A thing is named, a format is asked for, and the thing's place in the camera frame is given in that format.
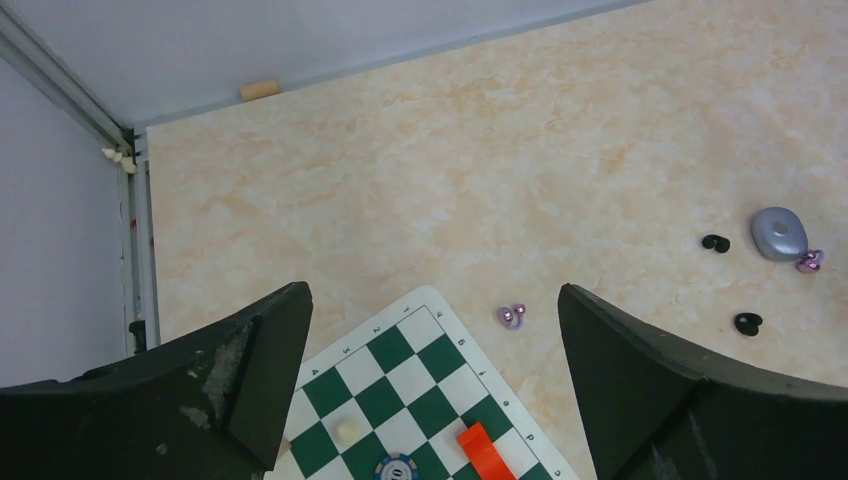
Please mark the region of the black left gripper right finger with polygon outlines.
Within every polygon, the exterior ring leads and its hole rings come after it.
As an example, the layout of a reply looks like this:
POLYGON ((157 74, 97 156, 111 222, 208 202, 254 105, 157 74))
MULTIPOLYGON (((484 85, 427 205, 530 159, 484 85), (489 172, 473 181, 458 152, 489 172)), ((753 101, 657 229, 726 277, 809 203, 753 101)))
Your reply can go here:
POLYGON ((564 285, 558 315, 601 479, 843 479, 847 391, 760 369, 564 285))

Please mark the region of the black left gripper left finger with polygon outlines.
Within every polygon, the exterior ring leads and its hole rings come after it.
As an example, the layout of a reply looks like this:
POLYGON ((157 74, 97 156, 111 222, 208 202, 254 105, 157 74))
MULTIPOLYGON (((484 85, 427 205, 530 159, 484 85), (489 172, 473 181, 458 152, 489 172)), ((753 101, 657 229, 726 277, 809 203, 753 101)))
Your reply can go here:
POLYGON ((1 392, 5 479, 259 479, 277 460, 313 312, 290 283, 72 380, 1 392))

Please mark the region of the purple earbud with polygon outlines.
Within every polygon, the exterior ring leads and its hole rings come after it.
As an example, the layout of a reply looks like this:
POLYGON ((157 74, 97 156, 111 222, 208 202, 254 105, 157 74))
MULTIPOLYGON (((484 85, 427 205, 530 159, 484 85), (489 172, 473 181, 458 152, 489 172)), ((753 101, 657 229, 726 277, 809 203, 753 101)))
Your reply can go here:
POLYGON ((815 274, 821 270, 823 260, 822 250, 807 250, 798 257, 796 269, 804 274, 815 274))
POLYGON ((509 330, 518 330, 524 325, 526 306, 518 303, 498 310, 498 319, 509 330))

